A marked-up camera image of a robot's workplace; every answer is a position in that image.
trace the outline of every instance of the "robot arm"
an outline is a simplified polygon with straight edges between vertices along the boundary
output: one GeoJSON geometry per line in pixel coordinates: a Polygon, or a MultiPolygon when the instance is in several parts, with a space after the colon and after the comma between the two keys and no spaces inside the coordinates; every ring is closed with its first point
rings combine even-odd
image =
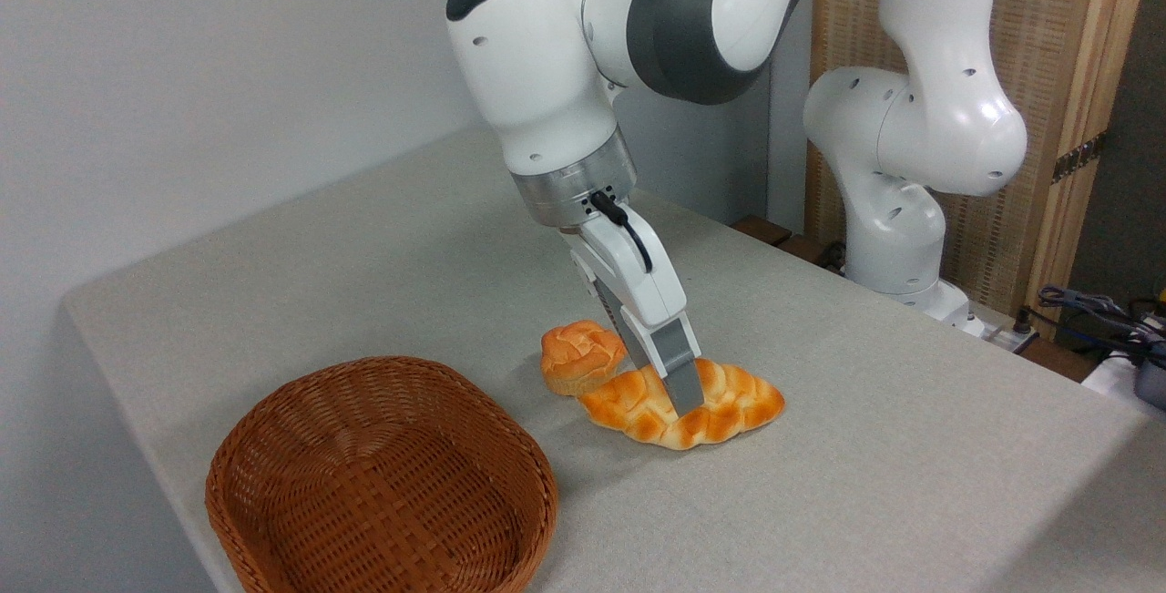
{"type": "Polygon", "coordinates": [[[624,87],[724,103],[768,58],[796,0],[449,0],[454,50],[538,223],[557,227],[637,366],[677,415],[703,403],[687,297],[627,206],[635,169],[612,112],[624,87]]]}
{"type": "Polygon", "coordinates": [[[992,65],[991,12],[992,0],[880,0],[908,73],[835,69],[805,113],[845,204],[847,277],[969,332],[967,295],[939,277],[947,227],[926,188],[993,195],[1024,162],[1025,123],[992,65]]]}

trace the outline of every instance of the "woven basket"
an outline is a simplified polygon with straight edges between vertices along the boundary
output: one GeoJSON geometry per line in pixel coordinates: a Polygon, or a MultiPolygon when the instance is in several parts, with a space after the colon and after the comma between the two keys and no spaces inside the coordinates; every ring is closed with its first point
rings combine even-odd
{"type": "Polygon", "coordinates": [[[288,382],[223,440],[206,510],[246,591],[521,591],[559,493],[462,374],[363,358],[288,382]]]}

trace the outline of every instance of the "gray table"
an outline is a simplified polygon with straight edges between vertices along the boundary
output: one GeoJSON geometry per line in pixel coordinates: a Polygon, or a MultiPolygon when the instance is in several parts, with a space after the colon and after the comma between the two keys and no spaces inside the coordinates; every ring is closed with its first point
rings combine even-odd
{"type": "Polygon", "coordinates": [[[777,422],[687,453],[591,425],[539,337],[602,318],[489,133],[455,135],[72,291],[196,551],[253,403],[351,358],[454,366],[542,445],[559,527],[536,591],[1166,591],[1166,428],[649,195],[708,356],[777,422]]]}

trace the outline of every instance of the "electrical cable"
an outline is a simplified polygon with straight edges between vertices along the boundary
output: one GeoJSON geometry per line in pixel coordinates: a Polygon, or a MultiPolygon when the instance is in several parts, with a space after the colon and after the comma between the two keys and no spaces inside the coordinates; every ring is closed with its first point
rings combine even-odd
{"type": "Polygon", "coordinates": [[[644,257],[645,273],[652,274],[652,256],[648,256],[648,249],[644,247],[644,241],[640,240],[639,233],[637,233],[635,228],[632,227],[632,224],[627,218],[627,211],[624,211],[623,207],[614,202],[614,199],[610,198],[610,196],[604,195],[603,190],[593,191],[589,199],[591,202],[591,206],[595,206],[597,211],[603,212],[607,219],[611,219],[612,224],[616,224],[617,227],[624,227],[624,231],[627,232],[627,235],[630,235],[633,243],[635,243],[635,248],[639,249],[640,256],[644,257]]]}
{"type": "Polygon", "coordinates": [[[1079,339],[1087,340],[1095,345],[1102,345],[1102,347],[1111,348],[1114,352],[1129,353],[1130,356],[1146,358],[1151,363],[1159,366],[1159,368],[1166,368],[1166,360],[1163,359],[1161,352],[1154,352],[1152,345],[1151,347],[1144,347],[1144,345],[1150,345],[1150,340],[1108,340],[1103,337],[1096,337],[1086,334],[1086,332],[1080,332],[1077,329],[1069,327],[1066,323],[1059,323],[1059,320],[1048,318],[1048,316],[1042,316],[1033,310],[1032,306],[1021,306],[1021,311],[1027,311],[1033,318],[1042,320],[1042,323],[1052,324],[1054,327],[1060,327],[1068,334],[1079,337],[1079,339]]]}

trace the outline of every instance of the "bread roll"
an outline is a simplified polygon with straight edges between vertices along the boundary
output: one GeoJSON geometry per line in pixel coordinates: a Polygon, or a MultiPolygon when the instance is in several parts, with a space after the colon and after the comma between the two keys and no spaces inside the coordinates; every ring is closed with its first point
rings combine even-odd
{"type": "Polygon", "coordinates": [[[611,380],[626,355],[614,332],[580,319],[542,336],[542,380],[552,393],[577,397],[611,380]]]}
{"type": "Polygon", "coordinates": [[[704,403],[683,418],[676,418],[652,366],[620,374],[593,393],[580,395],[578,401],[592,423],[667,449],[729,440],[738,432],[773,422],[785,409],[786,401],[778,389],[738,366],[697,358],[696,372],[704,403]]]}

